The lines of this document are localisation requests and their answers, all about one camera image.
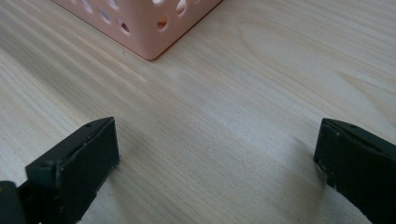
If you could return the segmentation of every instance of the basket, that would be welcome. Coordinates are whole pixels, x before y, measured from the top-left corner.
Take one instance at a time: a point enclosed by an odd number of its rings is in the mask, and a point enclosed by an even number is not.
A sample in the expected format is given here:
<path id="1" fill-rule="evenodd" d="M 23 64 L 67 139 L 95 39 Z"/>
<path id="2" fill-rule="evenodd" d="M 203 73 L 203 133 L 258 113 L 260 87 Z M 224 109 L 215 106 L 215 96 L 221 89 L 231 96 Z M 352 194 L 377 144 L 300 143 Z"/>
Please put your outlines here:
<path id="1" fill-rule="evenodd" d="M 157 58 L 221 0 L 52 0 L 141 57 Z"/>

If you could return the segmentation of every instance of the light wood tabletop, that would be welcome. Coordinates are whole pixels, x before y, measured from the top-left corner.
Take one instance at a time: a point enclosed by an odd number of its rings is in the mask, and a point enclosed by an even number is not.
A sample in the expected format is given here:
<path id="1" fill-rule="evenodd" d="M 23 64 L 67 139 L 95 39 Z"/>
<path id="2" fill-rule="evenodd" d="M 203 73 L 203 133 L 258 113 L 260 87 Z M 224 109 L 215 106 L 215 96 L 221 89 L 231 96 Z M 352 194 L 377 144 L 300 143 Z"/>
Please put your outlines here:
<path id="1" fill-rule="evenodd" d="M 370 223 L 313 162 L 322 118 L 396 144 L 394 0 L 224 0 L 146 61 L 50 0 L 0 0 L 0 179 L 113 116 L 81 223 Z"/>

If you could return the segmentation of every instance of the table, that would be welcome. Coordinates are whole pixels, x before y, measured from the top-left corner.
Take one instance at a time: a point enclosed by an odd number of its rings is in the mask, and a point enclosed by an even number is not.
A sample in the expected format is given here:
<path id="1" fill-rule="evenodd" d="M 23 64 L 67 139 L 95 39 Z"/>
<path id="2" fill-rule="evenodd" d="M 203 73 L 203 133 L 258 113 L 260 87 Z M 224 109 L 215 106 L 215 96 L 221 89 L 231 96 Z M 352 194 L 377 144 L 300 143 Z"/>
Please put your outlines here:
<path id="1" fill-rule="evenodd" d="M 396 2 L 225 0 L 148 62 L 50 0 L 1 0 L 0 179 L 114 116 L 81 223 L 369 223 L 313 163 L 322 118 L 396 143 Z"/>

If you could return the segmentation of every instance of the pink plastic container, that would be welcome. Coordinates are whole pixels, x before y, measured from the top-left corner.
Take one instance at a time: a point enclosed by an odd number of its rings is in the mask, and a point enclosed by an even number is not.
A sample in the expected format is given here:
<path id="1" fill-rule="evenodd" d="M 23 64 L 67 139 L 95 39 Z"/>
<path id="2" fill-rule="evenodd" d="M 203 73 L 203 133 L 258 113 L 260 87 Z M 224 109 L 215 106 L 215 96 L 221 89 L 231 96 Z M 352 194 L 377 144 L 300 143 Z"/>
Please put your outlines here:
<path id="1" fill-rule="evenodd" d="M 52 0 L 141 57 L 157 58 L 221 0 Z"/>

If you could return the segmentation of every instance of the perforated basket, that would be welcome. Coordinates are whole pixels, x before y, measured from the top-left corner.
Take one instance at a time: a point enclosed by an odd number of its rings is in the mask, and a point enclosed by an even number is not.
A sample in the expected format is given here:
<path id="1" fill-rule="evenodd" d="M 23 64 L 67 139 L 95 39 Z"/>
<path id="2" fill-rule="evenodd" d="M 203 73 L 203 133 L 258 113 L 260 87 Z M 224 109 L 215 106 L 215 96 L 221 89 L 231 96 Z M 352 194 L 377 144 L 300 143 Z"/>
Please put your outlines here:
<path id="1" fill-rule="evenodd" d="M 158 57 L 221 0 L 52 0 L 145 59 Z"/>

